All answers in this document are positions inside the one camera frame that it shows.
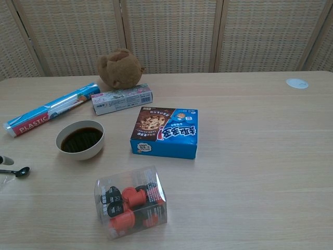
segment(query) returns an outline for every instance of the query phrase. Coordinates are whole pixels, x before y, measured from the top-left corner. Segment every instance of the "cookie box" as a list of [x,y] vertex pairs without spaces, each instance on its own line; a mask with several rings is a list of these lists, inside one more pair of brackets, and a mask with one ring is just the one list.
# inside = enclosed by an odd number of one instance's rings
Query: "cookie box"
[[127,90],[115,90],[92,95],[96,115],[115,112],[147,103],[152,103],[152,91],[147,84]]
[[142,107],[130,141],[134,154],[194,159],[198,110]]

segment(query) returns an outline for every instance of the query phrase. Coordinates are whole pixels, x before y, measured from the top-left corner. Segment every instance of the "brown teddy bear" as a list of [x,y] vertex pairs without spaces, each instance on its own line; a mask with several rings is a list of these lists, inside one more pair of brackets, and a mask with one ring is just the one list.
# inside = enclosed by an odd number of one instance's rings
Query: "brown teddy bear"
[[97,60],[97,71],[106,85],[113,89],[129,89],[140,80],[145,68],[138,59],[125,48],[118,49]]

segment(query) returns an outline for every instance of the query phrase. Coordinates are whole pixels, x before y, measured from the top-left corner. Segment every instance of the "clear plastic box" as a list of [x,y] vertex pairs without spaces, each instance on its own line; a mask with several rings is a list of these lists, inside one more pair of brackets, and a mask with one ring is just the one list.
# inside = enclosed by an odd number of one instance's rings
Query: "clear plastic box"
[[167,199],[154,166],[98,179],[95,203],[111,239],[167,222]]

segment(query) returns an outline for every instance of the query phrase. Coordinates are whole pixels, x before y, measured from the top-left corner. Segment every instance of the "red bottle cap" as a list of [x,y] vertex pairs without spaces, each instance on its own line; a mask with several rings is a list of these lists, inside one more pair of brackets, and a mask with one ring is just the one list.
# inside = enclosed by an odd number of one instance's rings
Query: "red bottle cap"
[[134,195],[129,196],[128,203],[130,207],[140,206],[145,204],[147,201],[146,192],[139,190]]
[[124,202],[124,203],[123,203],[123,209],[124,209],[124,211],[129,210],[129,208],[130,208],[130,206],[128,205],[128,203],[127,203],[127,202]]
[[121,193],[121,196],[123,198],[124,201],[128,202],[129,201],[129,197],[136,194],[136,190],[134,187],[129,186],[127,188],[125,188],[123,190],[123,192]]
[[151,215],[151,217],[149,219],[144,220],[142,222],[142,224],[147,228],[157,225],[158,224],[158,215],[155,215],[155,214]]
[[157,204],[158,205],[163,205],[163,203],[164,203],[164,200],[162,200],[162,199],[159,199],[158,201],[156,201],[157,202]]
[[109,227],[113,227],[117,232],[125,231],[133,228],[135,224],[135,216],[133,211],[127,210],[120,215],[110,219]]

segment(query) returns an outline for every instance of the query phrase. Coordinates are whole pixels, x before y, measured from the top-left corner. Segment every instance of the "coffee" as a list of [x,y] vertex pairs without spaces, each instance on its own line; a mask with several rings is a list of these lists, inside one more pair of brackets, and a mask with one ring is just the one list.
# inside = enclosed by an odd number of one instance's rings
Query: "coffee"
[[61,143],[61,150],[67,153],[77,153],[94,146],[103,133],[95,128],[81,128],[70,133]]

